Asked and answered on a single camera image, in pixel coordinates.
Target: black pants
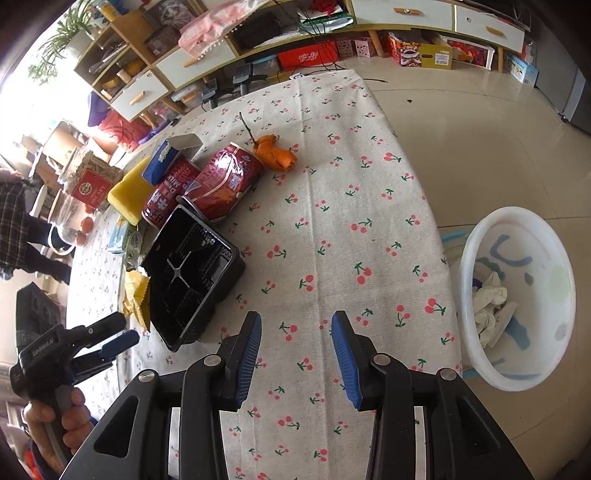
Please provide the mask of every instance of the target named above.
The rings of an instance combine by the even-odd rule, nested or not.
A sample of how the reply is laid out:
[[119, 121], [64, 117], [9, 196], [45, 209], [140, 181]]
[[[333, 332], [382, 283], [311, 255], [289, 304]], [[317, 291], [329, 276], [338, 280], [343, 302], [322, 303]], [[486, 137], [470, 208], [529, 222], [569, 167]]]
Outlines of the black pants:
[[[25, 215], [25, 223], [28, 229], [27, 241], [32, 244], [40, 244], [48, 247], [47, 239], [51, 230], [51, 224], [30, 215]], [[67, 243], [61, 242], [55, 245], [55, 247], [64, 246], [67, 246]], [[70, 266], [57, 260], [50, 260], [41, 255], [32, 245], [27, 245], [25, 262], [27, 263], [27, 266], [23, 269], [25, 272], [39, 272], [44, 275], [51, 275], [57, 281], [70, 284], [70, 273], [72, 271]]]

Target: blue gripper pad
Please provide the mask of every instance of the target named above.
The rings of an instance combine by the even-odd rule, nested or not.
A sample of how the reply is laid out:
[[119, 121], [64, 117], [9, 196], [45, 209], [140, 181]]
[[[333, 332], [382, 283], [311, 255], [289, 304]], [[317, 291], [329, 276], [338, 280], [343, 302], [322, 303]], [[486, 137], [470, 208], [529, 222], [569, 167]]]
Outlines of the blue gripper pad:
[[119, 335], [117, 338], [107, 342], [99, 350], [99, 356], [106, 362], [115, 360], [117, 355], [125, 352], [128, 348], [137, 345], [139, 342], [139, 334], [135, 330], [128, 330]]
[[353, 403], [356, 409], [361, 407], [361, 388], [359, 386], [359, 369], [355, 364], [353, 353], [349, 347], [349, 342], [341, 321], [348, 321], [346, 318], [341, 320], [339, 314], [332, 316], [331, 331], [333, 346], [337, 361], [339, 362], [340, 374], [343, 376], [343, 385], [347, 392], [347, 398]]
[[252, 325], [251, 333], [246, 343], [246, 348], [240, 364], [238, 365], [238, 380], [236, 388], [236, 401], [239, 405], [246, 400], [248, 396], [248, 389], [251, 386], [252, 374], [255, 371], [256, 356], [261, 345], [262, 322], [261, 316], [256, 313]]

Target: black plastic tray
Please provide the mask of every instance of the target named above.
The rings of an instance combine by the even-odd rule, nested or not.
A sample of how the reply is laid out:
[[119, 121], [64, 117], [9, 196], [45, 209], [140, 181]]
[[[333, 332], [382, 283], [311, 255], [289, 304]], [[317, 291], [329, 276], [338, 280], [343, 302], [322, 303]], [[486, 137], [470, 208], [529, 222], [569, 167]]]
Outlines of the black plastic tray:
[[173, 352], [199, 338], [245, 268], [237, 247], [183, 205], [142, 266], [150, 276], [150, 322]]

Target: tablecloth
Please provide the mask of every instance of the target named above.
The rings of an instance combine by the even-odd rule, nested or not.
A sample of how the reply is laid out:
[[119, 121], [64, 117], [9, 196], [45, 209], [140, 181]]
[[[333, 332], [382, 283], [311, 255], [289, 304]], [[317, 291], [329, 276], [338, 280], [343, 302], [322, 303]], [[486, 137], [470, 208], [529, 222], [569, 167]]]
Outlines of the tablecloth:
[[[256, 310], [263, 334], [250, 393], [239, 412], [222, 413], [230, 477], [364, 478], [374, 417], [356, 412], [345, 396], [330, 318], [345, 310], [356, 332], [411, 369], [461, 372], [449, 270], [433, 215], [356, 72], [263, 88], [186, 117], [174, 133], [199, 135], [206, 161], [230, 141], [252, 144], [239, 112], [255, 137], [278, 135], [279, 146], [293, 151], [298, 164], [289, 173], [266, 172], [219, 226], [240, 249], [246, 270], [200, 341], [172, 353], [154, 329], [142, 332], [134, 324], [142, 337], [118, 362], [119, 387], [142, 369], [166, 374], [214, 353], [224, 337], [238, 332], [245, 313]], [[178, 412], [171, 428], [172, 475], [177, 422]], [[419, 411], [416, 423], [420, 478]]]
[[[109, 207], [96, 218], [86, 245], [76, 248], [66, 308], [67, 328], [87, 326], [120, 309], [123, 257], [106, 251], [118, 219], [119, 213]], [[114, 365], [83, 383], [86, 404], [95, 418], [100, 418], [119, 395], [118, 378]]]

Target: wooden drawer handle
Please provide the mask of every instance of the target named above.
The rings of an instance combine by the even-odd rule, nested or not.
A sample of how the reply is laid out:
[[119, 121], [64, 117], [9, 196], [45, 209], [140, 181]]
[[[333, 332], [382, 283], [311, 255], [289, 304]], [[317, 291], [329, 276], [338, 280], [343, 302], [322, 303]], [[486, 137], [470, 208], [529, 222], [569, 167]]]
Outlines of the wooden drawer handle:
[[138, 103], [142, 98], [144, 98], [146, 92], [139, 92], [139, 94], [132, 98], [132, 100], [130, 101], [130, 105], [135, 105], [136, 103]]
[[195, 65], [197, 62], [198, 62], [198, 59], [187, 60], [185, 63], [183, 63], [183, 68], [187, 68], [187, 67], [190, 67], [191, 65]]
[[394, 7], [394, 11], [397, 14], [403, 14], [403, 15], [422, 15], [423, 12], [421, 12], [420, 10], [415, 10], [414, 8], [398, 8], [398, 7]]
[[496, 35], [497, 37], [504, 37], [505, 36], [505, 34], [502, 31], [497, 30], [496, 28], [492, 28], [492, 27], [484, 27], [484, 28], [486, 28], [486, 31], [488, 33], [492, 33], [493, 35]]

